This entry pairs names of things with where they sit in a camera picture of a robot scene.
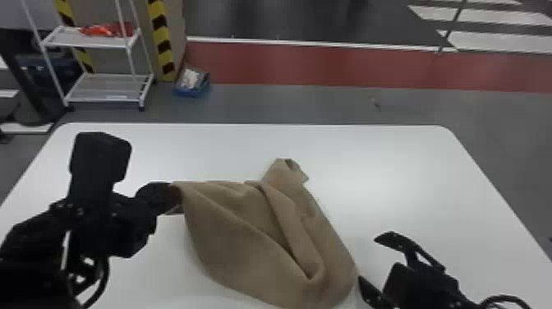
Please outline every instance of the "red floor stripe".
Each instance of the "red floor stripe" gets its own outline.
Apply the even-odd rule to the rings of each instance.
[[[215,83],[552,93],[552,56],[188,42]]]

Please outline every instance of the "hazard stripe tape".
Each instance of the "hazard stripe tape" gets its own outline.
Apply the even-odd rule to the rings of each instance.
[[[71,7],[69,7],[67,0],[54,0],[54,4],[59,16],[62,18],[63,23],[70,27],[74,27],[75,20],[73,19],[73,11],[71,10]],[[76,48],[76,57],[80,60],[88,73],[94,73],[92,58],[84,48]]]
[[[148,14],[154,30],[154,43],[157,59],[163,73],[163,81],[174,81],[177,76],[174,65],[174,54],[171,46],[171,36],[168,32],[165,2],[163,0],[148,0]]]

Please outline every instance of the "wire shelf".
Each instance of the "wire shelf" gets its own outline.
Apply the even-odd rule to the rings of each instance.
[[[136,29],[132,36],[127,37],[128,45],[125,45],[124,38],[83,35],[77,27],[60,25],[42,40],[42,44],[44,46],[125,49],[132,48],[140,35],[140,28]]]
[[[65,97],[68,102],[140,102],[153,81],[153,74],[84,73]]]

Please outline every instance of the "white table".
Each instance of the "white table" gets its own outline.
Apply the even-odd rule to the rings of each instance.
[[[480,301],[511,293],[550,307],[552,263],[454,135],[442,127],[72,123],[57,129],[0,208],[0,237],[64,197],[79,131],[132,143],[127,195],[150,181],[259,179],[277,157],[295,159],[360,272],[383,286],[403,256],[372,239],[394,230],[448,267]],[[130,260],[112,259],[100,308],[270,308],[205,276],[184,218]],[[354,289],[342,308],[367,308]]]

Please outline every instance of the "beige cloth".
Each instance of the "beige cloth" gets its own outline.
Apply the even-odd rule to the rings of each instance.
[[[277,159],[260,182],[172,184],[212,279],[283,308],[330,308],[349,294],[356,267],[306,180]]]

